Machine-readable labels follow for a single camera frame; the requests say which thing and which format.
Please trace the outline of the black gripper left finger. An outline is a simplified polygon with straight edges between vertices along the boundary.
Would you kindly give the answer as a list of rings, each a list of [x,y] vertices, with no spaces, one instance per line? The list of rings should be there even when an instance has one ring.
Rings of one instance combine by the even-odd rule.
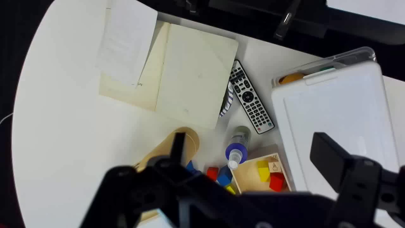
[[[177,165],[182,164],[185,140],[186,140],[185,133],[175,135],[172,149],[171,149],[171,160]]]

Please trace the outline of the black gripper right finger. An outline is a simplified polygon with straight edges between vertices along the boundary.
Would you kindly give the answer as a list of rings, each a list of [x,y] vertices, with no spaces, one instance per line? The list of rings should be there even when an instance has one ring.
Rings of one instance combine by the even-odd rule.
[[[382,168],[348,154],[327,133],[313,136],[310,161],[338,194],[327,225],[333,228],[374,228]]]

